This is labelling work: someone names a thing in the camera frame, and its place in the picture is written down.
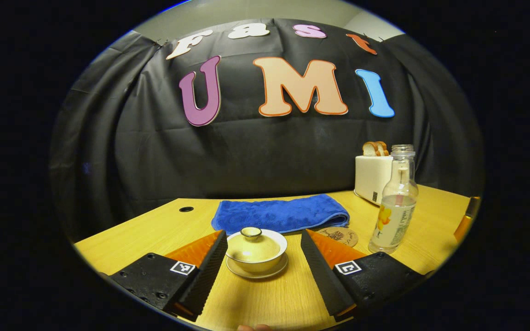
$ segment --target water bottle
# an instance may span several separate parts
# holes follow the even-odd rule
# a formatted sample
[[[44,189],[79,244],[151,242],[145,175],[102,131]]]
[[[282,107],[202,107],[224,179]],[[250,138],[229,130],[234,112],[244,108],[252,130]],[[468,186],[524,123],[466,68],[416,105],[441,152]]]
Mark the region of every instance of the water bottle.
[[[381,205],[368,248],[372,253],[393,253],[410,225],[418,198],[414,182],[414,146],[392,146],[392,176],[381,193]]]

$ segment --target cork coaster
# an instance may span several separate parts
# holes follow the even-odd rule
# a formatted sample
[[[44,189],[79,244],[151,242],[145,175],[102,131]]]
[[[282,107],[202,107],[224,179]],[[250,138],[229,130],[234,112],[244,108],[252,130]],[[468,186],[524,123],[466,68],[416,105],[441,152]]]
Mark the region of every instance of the cork coaster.
[[[359,241],[357,234],[348,228],[323,228],[316,232],[326,235],[327,237],[330,237],[331,239],[334,239],[339,243],[343,243],[349,247],[354,247],[357,244],[357,241]]]

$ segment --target bread slice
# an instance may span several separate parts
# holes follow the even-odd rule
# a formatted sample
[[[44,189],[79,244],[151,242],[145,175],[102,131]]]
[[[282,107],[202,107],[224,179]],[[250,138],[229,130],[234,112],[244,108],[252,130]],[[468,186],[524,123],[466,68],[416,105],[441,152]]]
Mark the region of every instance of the bread slice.
[[[363,156],[381,156],[379,147],[373,141],[368,141],[363,144]]]
[[[386,143],[383,141],[376,141],[377,149],[379,149],[379,154],[381,156],[388,156],[390,153],[387,152],[387,146]]]

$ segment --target wooden table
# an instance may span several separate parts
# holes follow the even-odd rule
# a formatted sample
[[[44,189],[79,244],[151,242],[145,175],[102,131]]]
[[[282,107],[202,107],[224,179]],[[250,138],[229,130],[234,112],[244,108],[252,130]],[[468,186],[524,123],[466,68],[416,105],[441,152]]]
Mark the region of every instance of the wooden table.
[[[367,246],[377,220],[378,206],[357,197],[353,191],[328,195],[349,212],[349,228],[359,236],[355,249],[370,254]],[[263,200],[267,199],[234,199]],[[220,201],[176,199],[75,246],[97,271],[113,274],[145,253],[167,254],[213,233],[210,221]],[[439,268],[458,245],[454,232],[468,203],[469,197],[419,186],[419,199],[408,232],[391,256],[421,274]],[[179,211],[187,206],[194,210]],[[223,262],[204,311],[193,324],[216,331],[236,330],[239,324],[253,327],[267,324],[274,330],[320,330],[336,325],[326,311],[301,251],[301,234],[296,232],[285,237],[288,239],[288,267],[272,278],[244,279],[230,272]]]

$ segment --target saucer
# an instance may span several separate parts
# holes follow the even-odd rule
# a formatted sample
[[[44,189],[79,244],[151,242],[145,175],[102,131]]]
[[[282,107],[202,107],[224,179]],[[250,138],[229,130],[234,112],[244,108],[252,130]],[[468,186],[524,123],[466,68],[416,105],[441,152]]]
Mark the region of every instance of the saucer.
[[[286,268],[288,265],[288,256],[286,253],[282,254],[282,258],[280,258],[278,264],[276,264],[273,268],[265,271],[265,272],[248,272],[243,270],[238,264],[231,258],[226,257],[226,266],[228,269],[238,276],[244,277],[244,278],[250,278],[250,279],[260,279],[260,278],[267,278],[271,277],[275,274],[280,273],[283,269]]]

